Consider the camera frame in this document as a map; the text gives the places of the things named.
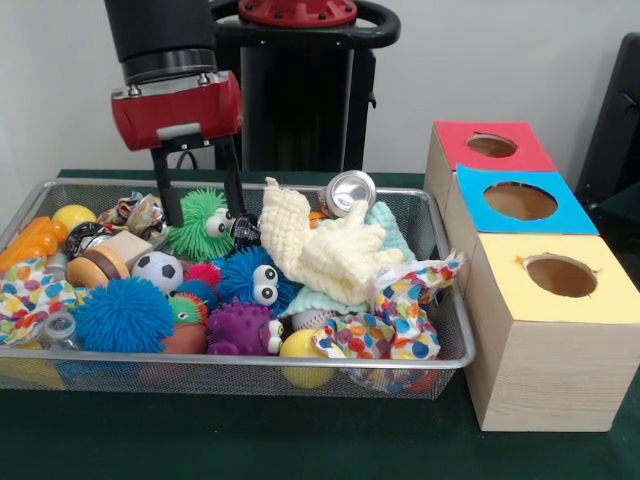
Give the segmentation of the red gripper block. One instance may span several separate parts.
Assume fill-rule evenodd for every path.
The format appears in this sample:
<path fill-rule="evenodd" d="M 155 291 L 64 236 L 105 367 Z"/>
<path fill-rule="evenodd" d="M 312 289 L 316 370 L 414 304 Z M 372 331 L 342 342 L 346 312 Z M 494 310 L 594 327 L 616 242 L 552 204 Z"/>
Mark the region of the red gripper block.
<path fill-rule="evenodd" d="M 233 72 L 201 73 L 112 92 L 116 128 L 131 151 L 151 150 L 154 175 L 169 226 L 182 226 L 180 199 L 171 186 L 168 151 L 163 143 L 199 134 L 205 140 L 236 134 L 242 126 L 242 96 Z M 233 216 L 246 213 L 234 141 L 221 141 L 226 164 L 224 188 Z"/>

